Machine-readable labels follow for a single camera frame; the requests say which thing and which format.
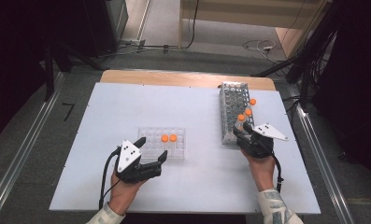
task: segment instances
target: white table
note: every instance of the white table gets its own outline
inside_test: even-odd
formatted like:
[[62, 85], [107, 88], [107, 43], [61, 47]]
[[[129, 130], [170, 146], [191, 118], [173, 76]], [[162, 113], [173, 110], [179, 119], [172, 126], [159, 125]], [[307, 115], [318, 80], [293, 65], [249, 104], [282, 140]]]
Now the white table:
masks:
[[[211, 88], [97, 83], [50, 210], [97, 210], [110, 152], [123, 139], [135, 141], [138, 127], [177, 126], [187, 132], [185, 160], [164, 163], [162, 175], [142, 187], [129, 212], [260, 212], [258, 190], [246, 159], [236, 146], [221, 144], [218, 93]], [[284, 201], [296, 213], [318, 214], [320, 208], [278, 92], [250, 91], [250, 95], [258, 102], [256, 124], [268, 121], [290, 139], [275, 140], [285, 179], [281, 190]]]

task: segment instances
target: clear plastic tray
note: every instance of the clear plastic tray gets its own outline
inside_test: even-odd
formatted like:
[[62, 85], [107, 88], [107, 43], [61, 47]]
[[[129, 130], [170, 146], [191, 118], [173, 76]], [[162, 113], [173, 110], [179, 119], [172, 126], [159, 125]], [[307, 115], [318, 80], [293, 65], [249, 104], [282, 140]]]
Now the clear plastic tray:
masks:
[[[162, 135], [175, 134], [176, 142], [162, 142]], [[180, 127], [140, 127], [138, 128], [138, 138], [147, 137], [147, 142], [142, 146], [141, 160], [155, 160], [166, 149], [168, 160], [183, 160], [186, 148], [186, 131]]]

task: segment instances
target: plastic container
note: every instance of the plastic container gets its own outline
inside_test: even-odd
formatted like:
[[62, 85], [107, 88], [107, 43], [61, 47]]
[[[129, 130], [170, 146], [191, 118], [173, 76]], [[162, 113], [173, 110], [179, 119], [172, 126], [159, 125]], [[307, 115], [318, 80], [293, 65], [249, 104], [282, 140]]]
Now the plastic container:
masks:
[[142, 146], [141, 160], [156, 160], [167, 150], [168, 160], [183, 160], [186, 149], [185, 128], [179, 127], [140, 127], [138, 138], [147, 137]]
[[248, 119], [249, 117], [251, 117], [252, 115], [252, 110], [250, 108], [246, 108], [244, 110], [244, 113], [243, 113], [244, 117], [246, 117], [246, 119]]
[[252, 110], [252, 107], [256, 104], [257, 104], [257, 100], [252, 98], [252, 99], [249, 100], [249, 104], [247, 105], [247, 108]]
[[246, 121], [246, 116], [243, 114], [239, 114], [237, 116], [237, 121], [235, 122], [235, 127], [237, 127], [238, 130], [243, 131], [243, 123]]

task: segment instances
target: cable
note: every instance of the cable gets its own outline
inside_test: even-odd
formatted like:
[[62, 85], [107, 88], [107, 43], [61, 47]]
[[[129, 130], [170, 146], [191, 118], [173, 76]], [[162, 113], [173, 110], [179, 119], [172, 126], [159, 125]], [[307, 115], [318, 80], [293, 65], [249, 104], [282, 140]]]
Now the cable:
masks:
[[105, 188], [105, 185], [106, 185], [106, 177], [107, 177], [107, 169], [108, 169], [108, 166], [109, 166], [109, 163], [110, 161], [112, 160], [112, 158], [114, 156], [120, 156], [121, 155], [121, 147], [117, 147], [115, 151], [113, 151], [107, 161], [106, 161], [106, 165], [104, 167], [104, 172], [103, 172], [103, 180], [102, 180], [102, 183], [101, 183], [101, 191], [100, 191], [100, 200], [98, 201], [98, 207], [99, 209], [101, 209], [103, 207], [103, 203], [104, 203], [104, 198], [106, 197], [107, 193], [115, 186], [119, 183], [119, 181], [113, 186], [111, 187], [109, 190], [107, 190], [106, 193], [104, 193], [104, 188]]
[[[188, 8], [191, 8], [191, 0], [188, 0]], [[188, 10], [188, 34], [191, 33], [191, 11]]]
[[[314, 19], [316, 19], [317, 14], [319, 14], [320, 9], [321, 9], [322, 6], [323, 6], [323, 5], [320, 5], [320, 8], [319, 8], [318, 10], [316, 10], [316, 13], [314, 14], [313, 18], [311, 19], [310, 24], [314, 21]], [[309, 37], [309, 34], [310, 34], [311, 31], [312, 31], [312, 30], [310, 29], [310, 30], [308, 31], [308, 33], [307, 33], [307, 36], [306, 36], [306, 38], [305, 38], [305, 42], [304, 42], [304, 47], [305, 47], [306, 44], [307, 44], [307, 40], [308, 40], [308, 37]]]
[[107, 189], [107, 191], [106, 191], [106, 193], [104, 194], [104, 196], [103, 196], [103, 198], [105, 198], [106, 197], [106, 195], [113, 189], [113, 188], [115, 188], [115, 186], [117, 186], [118, 184], [119, 184], [119, 182], [121, 182], [119, 179], [118, 179], [118, 181], [114, 184], [114, 185], [112, 185], [109, 189]]
[[[282, 73], [283, 76], [287, 76], [287, 73], [285, 71], [283, 71], [284, 68], [281, 68], [280, 71], [281, 71], [281, 73]], [[276, 71], [275, 74], [278, 77], [282, 77], [282, 75], [279, 74], [278, 71]]]
[[[257, 42], [256, 50], [255, 50], [255, 49], [250, 49], [250, 48], [249, 48], [248, 44], [249, 44], [249, 43], [252, 43], [252, 42]], [[263, 53], [263, 51], [262, 51], [261, 48], [260, 48], [260, 44], [261, 44], [261, 43], [264, 43], [264, 42], [270, 42], [270, 43], [272, 43], [271, 46], [268, 46], [269, 49], [266, 51], [266, 53]], [[245, 42], [245, 43], [242, 44], [243, 49], [246, 49], [246, 50], [249, 50], [249, 51], [258, 51], [258, 52], [259, 52], [259, 53], [260, 53], [264, 58], [266, 58], [268, 61], [270, 61], [271, 63], [273, 63], [272, 66], [274, 66], [275, 64], [278, 64], [278, 63], [283, 63], [283, 62], [289, 62], [291, 65], [294, 65], [294, 66], [300, 66], [299, 64], [295, 64], [295, 63], [293, 63], [291, 60], [275, 61], [275, 60], [272, 60], [271, 58], [269, 58], [269, 57], [267, 56], [267, 54], [268, 54], [270, 51], [274, 50], [274, 47], [275, 47], [275, 46], [276, 46], [276, 42], [273, 41], [273, 40], [249, 40], [249, 41], [247, 41], [247, 42]], [[280, 69], [280, 71], [283, 73], [284, 76], [286, 76], [287, 74], [286, 74], [282, 69]]]
[[305, 2], [306, 2], [306, 0], [304, 0], [304, 1], [302, 2], [302, 6], [301, 6], [301, 7], [299, 8], [299, 10], [298, 10], [298, 14], [296, 15], [295, 21], [294, 21], [293, 24], [290, 26], [290, 28], [288, 28], [287, 31], [285, 32], [284, 37], [283, 37], [283, 39], [281, 40], [281, 43], [284, 43], [284, 39], [285, 39], [285, 37], [287, 36], [288, 31], [290, 31], [290, 30], [293, 28], [293, 26], [296, 24], [296, 22], [298, 21], [299, 15], [301, 14], [301, 11], [302, 11], [302, 8], [304, 7]]
[[106, 55], [102, 55], [101, 58], [106, 58], [106, 57], [116, 56], [116, 55], [127, 55], [127, 54], [139, 53], [139, 52], [144, 52], [144, 51], [149, 51], [149, 50], [157, 50], [157, 49], [139, 49], [139, 50], [124, 52], [124, 53], [106, 54]]
[[301, 97], [300, 95], [292, 96], [292, 97], [281, 99], [281, 101], [284, 102], [284, 101], [288, 101], [288, 100], [299, 99], [300, 97]]
[[195, 10], [194, 10], [194, 16], [193, 16], [193, 27], [192, 27], [192, 30], [193, 30], [193, 32], [192, 32], [192, 39], [191, 39], [191, 42], [188, 44], [188, 46], [185, 47], [184, 49], [188, 49], [188, 48], [192, 45], [192, 43], [193, 43], [193, 41], [194, 41], [194, 26], [195, 26], [195, 24], [196, 24], [196, 16], [197, 16], [197, 9], [198, 9], [198, 8], [199, 8], [199, 0], [197, 0], [196, 8], [195, 8]]
[[280, 162], [278, 161], [278, 158], [275, 156], [274, 153], [272, 153], [271, 156], [273, 157], [273, 159], [275, 159], [276, 166], [278, 167], [278, 183], [277, 183], [277, 186], [276, 186], [276, 190], [278, 191], [278, 193], [280, 193], [281, 182], [284, 181], [284, 179], [281, 177], [281, 165], [280, 165]]
[[302, 150], [301, 148], [301, 145], [299, 145], [299, 138], [298, 138], [298, 135], [296, 134], [294, 128], [293, 128], [293, 118], [295, 117], [295, 111], [296, 111], [296, 107], [298, 106], [299, 102], [300, 102], [300, 96], [294, 96], [296, 97], [294, 102], [293, 102], [293, 105], [290, 106], [290, 108], [288, 108], [286, 110], [286, 112], [288, 112], [289, 110], [291, 110], [291, 121], [290, 121], [290, 125], [291, 125], [291, 128], [293, 129], [293, 136], [295, 137], [295, 141], [296, 141], [296, 145], [298, 145], [298, 149], [299, 149], [299, 153], [301, 154], [301, 158], [302, 158], [302, 161], [304, 162], [304, 165], [306, 165], [306, 162], [305, 162], [305, 154], [304, 154], [304, 151]]
[[306, 74], [310, 76], [309, 86], [315, 91], [317, 91], [320, 88], [318, 81], [321, 77], [321, 71], [323, 71], [325, 67], [323, 63], [323, 61], [325, 61], [323, 59], [324, 53], [335, 38], [336, 32], [332, 32], [328, 35], [328, 38], [325, 40], [325, 42], [321, 45], [321, 48], [318, 50], [315, 59], [311, 62], [309, 72]]

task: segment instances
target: wire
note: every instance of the wire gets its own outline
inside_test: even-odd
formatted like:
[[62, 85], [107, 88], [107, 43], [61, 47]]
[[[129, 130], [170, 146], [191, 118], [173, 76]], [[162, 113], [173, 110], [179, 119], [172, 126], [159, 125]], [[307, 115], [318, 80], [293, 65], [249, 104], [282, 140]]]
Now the wire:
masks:
[[296, 24], [296, 22], [298, 21], [298, 18], [299, 18], [299, 15], [301, 14], [301, 11], [302, 11], [302, 8], [304, 7], [304, 4], [305, 4], [306, 0], [304, 0], [302, 2], [302, 6], [299, 8], [298, 10], [298, 14], [296, 15], [296, 18], [295, 18], [295, 21], [293, 22], [293, 24], [290, 26], [290, 28], [287, 29], [287, 31], [285, 32], [284, 34], [284, 37], [282, 38], [281, 40], [281, 43], [284, 43], [284, 39], [285, 37], [287, 36], [287, 33], [293, 28], [293, 26]]
[[106, 178], [107, 178], [107, 169], [108, 169], [108, 166], [109, 166], [109, 163], [110, 161], [112, 160], [112, 158], [114, 156], [120, 156], [121, 155], [121, 147], [117, 147], [115, 151], [113, 151], [107, 161], [106, 161], [106, 165], [104, 166], [104, 172], [103, 172], [103, 180], [102, 180], [102, 183], [101, 183], [101, 191], [100, 191], [100, 200], [98, 201], [98, 207], [99, 209], [101, 209], [103, 207], [103, 203], [104, 203], [104, 198], [106, 197], [107, 193], [113, 188], [111, 187], [106, 193], [104, 193], [104, 188], [105, 188], [105, 185], [106, 185]]
[[[256, 49], [250, 49], [250, 47], [249, 47], [248, 44], [249, 44], [249, 43], [252, 43], [252, 42], [257, 42]], [[264, 52], [261, 50], [261, 48], [260, 48], [260, 44], [265, 43], [265, 42], [271, 43], [271, 45], [268, 46], [268, 47], [270, 47], [271, 49], [267, 50], [266, 53], [264, 53]], [[281, 62], [285, 62], [285, 61], [274, 61], [274, 60], [272, 60], [271, 58], [269, 58], [269, 57], [267, 56], [267, 54], [268, 54], [270, 51], [275, 50], [275, 46], [276, 46], [276, 45], [277, 45], [276, 42], [273, 41], [273, 40], [249, 40], [249, 41], [243, 43], [243, 44], [242, 44], [242, 47], [243, 47], [243, 49], [246, 49], [246, 50], [249, 50], [249, 51], [258, 51], [262, 56], [264, 56], [264, 58], [266, 58], [268, 61], [272, 62], [272, 63], [273, 63], [272, 66], [274, 66], [275, 64], [278, 64], [278, 63], [281, 63]], [[284, 76], [287, 75], [287, 74], [286, 74], [282, 69], [280, 69], [280, 71], [281, 71], [281, 73], [282, 73]]]
[[293, 100], [293, 99], [299, 99], [301, 98], [300, 95], [297, 95], [297, 96], [292, 96], [292, 97], [288, 97], [288, 98], [284, 98], [284, 99], [281, 99], [281, 101], [288, 101], [288, 100]]
[[296, 99], [296, 100], [293, 102], [293, 105], [290, 106], [290, 108], [288, 108], [286, 110], [286, 112], [288, 112], [289, 110], [291, 110], [291, 113], [290, 113], [290, 115], [291, 115], [290, 125], [291, 125], [291, 128], [293, 129], [293, 136], [295, 137], [296, 145], [298, 145], [298, 149], [299, 149], [299, 153], [301, 154], [302, 161], [304, 162], [304, 165], [306, 165], [304, 151], [301, 148], [301, 145], [299, 144], [298, 135], [296, 134], [296, 132], [295, 132], [295, 130], [293, 128], [293, 118], [295, 117], [296, 107], [298, 107], [298, 104], [300, 103], [300, 99], [299, 99], [300, 96], [294, 96], [293, 98]]
[[192, 26], [192, 39], [191, 39], [191, 42], [188, 44], [188, 46], [187, 47], [185, 47], [185, 49], [188, 49], [191, 45], [192, 45], [192, 43], [193, 43], [193, 41], [194, 41], [194, 26], [195, 26], [195, 24], [196, 24], [196, 16], [197, 16], [197, 9], [199, 8], [199, 0], [197, 0], [197, 3], [196, 3], [196, 8], [195, 8], [195, 10], [194, 10], [194, 16], [193, 16], [193, 26]]
[[191, 0], [188, 0], [188, 34], [191, 33]]
[[284, 181], [284, 179], [281, 177], [281, 165], [280, 165], [280, 162], [278, 161], [278, 158], [275, 156], [274, 153], [272, 153], [271, 156], [273, 157], [273, 159], [275, 159], [276, 166], [278, 167], [278, 183], [277, 183], [277, 186], [276, 186], [276, 190], [278, 192], [280, 192], [281, 191], [281, 182]]
[[323, 61], [324, 53], [327, 50], [328, 46], [333, 42], [336, 38], [336, 32], [332, 32], [328, 35], [328, 38], [323, 42], [320, 49], [317, 51], [315, 59], [311, 62], [311, 66], [309, 72], [306, 74], [310, 76], [310, 83], [309, 86], [314, 90], [317, 91], [319, 86], [319, 79], [321, 77], [322, 71], [325, 68]]
[[104, 194], [103, 198], [106, 197], [106, 195], [113, 189], [115, 188], [115, 186], [117, 186], [119, 184], [119, 182], [121, 182], [120, 180], [118, 180], [114, 185], [112, 185], [109, 189], [107, 189], [106, 193]]
[[124, 48], [128, 48], [128, 47], [136, 47], [138, 48], [138, 50], [135, 50], [135, 51], [130, 51], [130, 52], [124, 52], [124, 53], [113, 53], [113, 54], [108, 54], [108, 55], [103, 55], [101, 57], [109, 57], [109, 56], [115, 56], [115, 55], [127, 55], [127, 54], [132, 54], [132, 53], [139, 53], [139, 52], [144, 52], [144, 51], [147, 51], [147, 50], [153, 50], [153, 49], [172, 49], [172, 50], [185, 50], [185, 49], [188, 49], [193, 41], [194, 41], [194, 27], [195, 27], [195, 24], [196, 24], [196, 17], [197, 17], [197, 11], [198, 11], [198, 8], [199, 8], [199, 2], [200, 0], [197, 0], [197, 3], [196, 3], [196, 8], [194, 10], [194, 15], [193, 15], [193, 34], [192, 34], [192, 39], [191, 39], [191, 42], [188, 44], [187, 47], [185, 48], [179, 48], [178, 46], [173, 46], [173, 45], [162, 45], [162, 46], [159, 46], [159, 45], [133, 45], [133, 44], [130, 44], [130, 45], [127, 45], [125, 47], [122, 47], [122, 48], [119, 48], [119, 49], [124, 49]]
[[[319, 12], [321, 11], [321, 7], [322, 7], [322, 6], [323, 6], [323, 5], [320, 5], [320, 8], [319, 8], [318, 10], [316, 10], [316, 13], [314, 14], [313, 18], [311, 19], [310, 24], [314, 21], [314, 19], [316, 19], [317, 15], [318, 15]], [[308, 40], [308, 37], [309, 37], [309, 35], [310, 35], [310, 32], [312, 32], [311, 29], [308, 31], [307, 36], [305, 37], [304, 47], [305, 47], [306, 44], [307, 44], [307, 40]]]

